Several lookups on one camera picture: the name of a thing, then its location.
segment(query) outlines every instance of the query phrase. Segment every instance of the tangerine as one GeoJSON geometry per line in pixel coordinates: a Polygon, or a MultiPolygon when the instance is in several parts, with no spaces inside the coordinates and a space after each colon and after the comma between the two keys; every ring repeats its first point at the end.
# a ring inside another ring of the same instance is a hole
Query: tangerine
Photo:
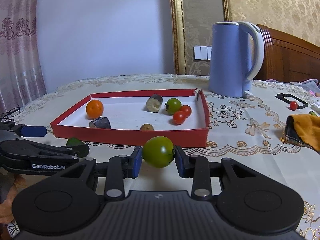
{"type": "Polygon", "coordinates": [[[101,101],[94,99],[87,103],[85,110],[90,119],[96,119],[103,114],[103,104],[101,101]]]}

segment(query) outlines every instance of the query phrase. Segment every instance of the patterned wallpaper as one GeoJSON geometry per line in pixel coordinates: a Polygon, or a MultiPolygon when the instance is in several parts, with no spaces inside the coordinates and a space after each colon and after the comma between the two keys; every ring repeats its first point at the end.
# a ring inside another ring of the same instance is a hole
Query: patterned wallpaper
{"type": "MultiPolygon", "coordinates": [[[[234,21],[290,33],[320,46],[320,0],[230,0],[234,21]]],[[[212,24],[223,21],[222,0],[183,0],[187,74],[208,75],[210,61],[194,60],[194,46],[212,44],[212,24]]]]}
{"type": "Polygon", "coordinates": [[[264,24],[320,46],[320,0],[230,0],[234,21],[264,24]]]}
{"type": "Polygon", "coordinates": [[[182,0],[187,51],[187,75],[208,75],[210,61],[194,60],[194,46],[212,44],[212,25],[224,20],[222,0],[182,0]]]}

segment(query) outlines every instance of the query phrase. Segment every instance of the curtain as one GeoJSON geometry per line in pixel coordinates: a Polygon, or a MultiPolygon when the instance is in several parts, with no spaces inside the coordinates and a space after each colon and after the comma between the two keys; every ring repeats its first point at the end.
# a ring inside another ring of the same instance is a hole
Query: curtain
{"type": "Polygon", "coordinates": [[[0,0],[0,113],[46,94],[36,37],[36,0],[0,0]]]}

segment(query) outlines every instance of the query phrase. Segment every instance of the lace tablecloth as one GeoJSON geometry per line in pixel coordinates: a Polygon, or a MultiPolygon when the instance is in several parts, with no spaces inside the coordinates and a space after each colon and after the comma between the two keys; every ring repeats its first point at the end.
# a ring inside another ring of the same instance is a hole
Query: lace tablecloth
{"type": "MultiPolygon", "coordinates": [[[[296,190],[305,201],[305,213],[297,231],[305,239],[320,239],[320,156],[309,148],[288,144],[283,139],[285,121],[290,114],[307,114],[310,108],[292,112],[287,104],[275,98],[277,93],[291,93],[311,104],[316,98],[302,88],[264,81],[253,81],[253,96],[226,98],[208,91],[207,76],[132,75],[103,77],[73,82],[60,87],[27,105],[16,121],[27,125],[47,126],[48,134],[35,141],[63,146],[66,139],[55,138],[50,122],[90,93],[151,90],[203,89],[210,112],[210,131],[206,148],[186,149],[188,155],[205,155],[210,161],[233,158],[256,171],[296,190]]],[[[131,146],[88,143],[89,156],[97,162],[133,151],[131,146]]],[[[41,177],[25,176],[28,184],[41,177]]],[[[142,164],[137,179],[125,179],[125,190],[188,190],[192,179],[181,179],[172,162],[164,169],[153,169],[142,164]]],[[[212,178],[212,190],[218,194],[218,179],[212,178]]],[[[97,193],[102,194],[103,179],[97,193]]]]}

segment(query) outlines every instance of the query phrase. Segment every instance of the blue electric kettle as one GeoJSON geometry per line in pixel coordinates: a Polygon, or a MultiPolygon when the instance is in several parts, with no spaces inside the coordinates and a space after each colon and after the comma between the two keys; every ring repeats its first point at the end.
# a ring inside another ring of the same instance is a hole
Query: blue electric kettle
{"type": "Polygon", "coordinates": [[[226,97],[245,97],[264,57],[260,28],[249,22],[217,22],[212,26],[209,90],[226,97]],[[251,62],[249,34],[254,41],[251,62]]]}

